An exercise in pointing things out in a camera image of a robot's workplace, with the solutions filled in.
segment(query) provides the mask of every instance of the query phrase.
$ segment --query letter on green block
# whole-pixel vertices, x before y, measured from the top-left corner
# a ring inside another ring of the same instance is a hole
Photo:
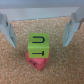
[[[28,42],[29,58],[48,58],[49,34],[30,33]]]

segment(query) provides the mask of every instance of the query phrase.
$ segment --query brown carpet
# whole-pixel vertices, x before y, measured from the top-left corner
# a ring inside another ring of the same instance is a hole
[[[0,84],[84,84],[84,24],[67,47],[62,35],[69,17],[11,22],[14,48],[0,32]],[[29,33],[49,33],[50,60],[38,71],[26,62]]]

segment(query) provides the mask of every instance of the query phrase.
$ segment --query block's top face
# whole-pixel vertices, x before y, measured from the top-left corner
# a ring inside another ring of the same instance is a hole
[[[28,48],[49,48],[49,34],[30,33]]]

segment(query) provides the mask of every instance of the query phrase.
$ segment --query letter on red block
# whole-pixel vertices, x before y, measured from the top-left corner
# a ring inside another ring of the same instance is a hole
[[[50,52],[48,58],[29,58],[29,53],[26,53],[26,60],[29,64],[35,67],[37,70],[41,71],[45,64],[48,62],[50,57]]]

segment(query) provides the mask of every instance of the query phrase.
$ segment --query stacked block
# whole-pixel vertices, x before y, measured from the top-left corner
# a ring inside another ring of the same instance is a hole
[[[49,34],[30,33],[26,53],[27,62],[40,71],[48,62],[49,57]]]

